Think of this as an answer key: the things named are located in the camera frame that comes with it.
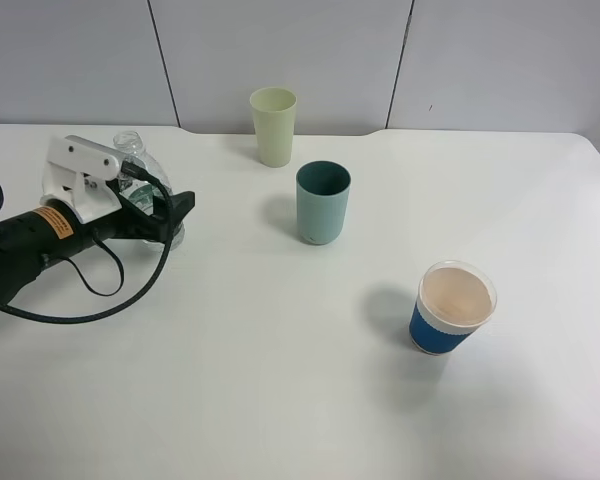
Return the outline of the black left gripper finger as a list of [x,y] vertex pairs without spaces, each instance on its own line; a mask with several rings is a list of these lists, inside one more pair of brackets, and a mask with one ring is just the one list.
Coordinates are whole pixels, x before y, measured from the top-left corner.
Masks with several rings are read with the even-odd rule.
[[152,235],[166,235],[168,229],[168,206],[171,206],[173,234],[178,235],[183,229],[183,220],[195,206],[195,193],[185,191],[169,196],[168,203],[161,195],[153,196],[153,210],[150,216]]

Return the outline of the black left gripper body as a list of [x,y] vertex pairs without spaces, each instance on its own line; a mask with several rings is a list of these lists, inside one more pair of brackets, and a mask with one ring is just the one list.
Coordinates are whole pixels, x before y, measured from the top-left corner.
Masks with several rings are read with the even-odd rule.
[[121,208],[83,223],[59,200],[0,221],[0,265],[33,263],[54,265],[96,247],[112,258],[109,239],[141,240],[153,237],[153,217],[128,200]]

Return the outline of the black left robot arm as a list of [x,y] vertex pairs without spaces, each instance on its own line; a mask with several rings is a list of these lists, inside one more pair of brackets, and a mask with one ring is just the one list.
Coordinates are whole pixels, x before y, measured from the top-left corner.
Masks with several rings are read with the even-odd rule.
[[107,250],[109,239],[160,240],[165,206],[152,215],[130,201],[89,223],[60,200],[0,221],[0,304],[6,305],[39,275],[94,246]]

